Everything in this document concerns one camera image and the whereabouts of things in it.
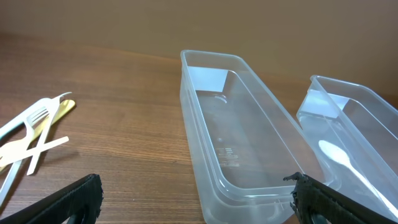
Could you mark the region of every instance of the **plastic fork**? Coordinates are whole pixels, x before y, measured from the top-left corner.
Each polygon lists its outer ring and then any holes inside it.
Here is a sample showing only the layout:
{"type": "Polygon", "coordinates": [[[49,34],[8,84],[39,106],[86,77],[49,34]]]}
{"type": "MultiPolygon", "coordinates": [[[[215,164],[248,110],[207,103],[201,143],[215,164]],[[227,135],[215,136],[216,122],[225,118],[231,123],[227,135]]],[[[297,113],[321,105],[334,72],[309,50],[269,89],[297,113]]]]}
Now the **plastic fork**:
{"type": "MultiPolygon", "coordinates": [[[[45,125],[42,134],[40,135],[39,141],[37,142],[37,147],[44,145],[45,140],[47,138],[47,135],[49,134],[51,124],[53,123],[54,117],[57,114],[57,111],[60,107],[60,100],[63,96],[70,94],[71,92],[68,93],[63,93],[54,99],[51,99],[48,103],[46,103],[45,109],[49,112],[49,121],[45,125]]],[[[29,169],[27,171],[27,175],[31,175],[35,172],[35,168],[37,165],[37,162],[39,161],[40,153],[38,152],[37,154],[33,155],[32,160],[30,161],[29,169]]]]}
{"type": "MultiPolygon", "coordinates": [[[[17,115],[14,119],[12,119],[10,122],[5,124],[3,127],[0,128],[0,139],[5,136],[7,133],[12,131],[14,128],[18,127],[20,124],[23,123],[24,118],[26,118],[29,113],[32,112],[32,108],[37,107],[37,105],[43,105],[43,102],[46,102],[48,100],[51,100],[50,98],[42,98],[38,100],[36,103],[34,103],[32,106],[28,107],[26,110],[24,110],[21,114],[17,115]]],[[[44,112],[45,108],[42,106],[41,110],[38,110],[35,112],[35,115],[41,116],[41,112],[44,112]]]]}
{"type": "MultiPolygon", "coordinates": [[[[3,145],[0,148],[1,152],[6,152],[6,151],[14,151],[15,153],[18,153],[18,151],[25,151],[29,147],[30,142],[32,141],[34,137],[34,129],[33,125],[40,121],[43,117],[45,117],[47,114],[43,112],[42,110],[43,105],[37,104],[33,107],[28,108],[28,110],[25,110],[27,114],[31,113],[31,115],[27,116],[24,118],[24,124],[26,126],[26,136],[17,141],[9,142],[5,145],[3,145]]],[[[17,161],[12,164],[10,171],[7,174],[7,177],[2,184],[1,190],[0,190],[0,206],[4,203],[4,199],[6,198],[8,191],[11,188],[12,183],[14,182],[15,176],[18,173],[18,170],[21,166],[22,161],[17,161]]]]}

